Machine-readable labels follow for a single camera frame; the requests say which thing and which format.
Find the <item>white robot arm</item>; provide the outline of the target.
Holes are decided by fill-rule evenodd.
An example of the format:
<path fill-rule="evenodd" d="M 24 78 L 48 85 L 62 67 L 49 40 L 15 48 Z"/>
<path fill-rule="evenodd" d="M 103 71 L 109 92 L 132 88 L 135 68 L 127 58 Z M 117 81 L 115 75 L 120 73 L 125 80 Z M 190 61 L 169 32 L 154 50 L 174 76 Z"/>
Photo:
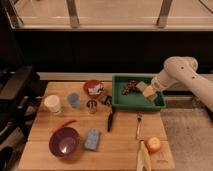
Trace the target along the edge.
<path fill-rule="evenodd" d="M 213 82 L 197 74 L 197 68 L 198 62 L 193 57 L 169 57 L 164 61 L 163 69 L 144 89 L 143 95 L 149 97 L 181 82 L 213 112 Z"/>

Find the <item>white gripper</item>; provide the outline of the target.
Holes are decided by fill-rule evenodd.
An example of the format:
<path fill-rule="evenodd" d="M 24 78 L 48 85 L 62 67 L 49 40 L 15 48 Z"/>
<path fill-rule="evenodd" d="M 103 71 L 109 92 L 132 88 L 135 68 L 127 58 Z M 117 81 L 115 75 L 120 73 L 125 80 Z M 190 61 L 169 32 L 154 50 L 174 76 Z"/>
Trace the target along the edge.
<path fill-rule="evenodd" d="M 143 91 L 144 97 L 152 96 L 157 91 L 164 91 L 168 88 L 168 80 L 165 74 L 158 74 L 151 80 L 151 86 L 147 86 Z"/>

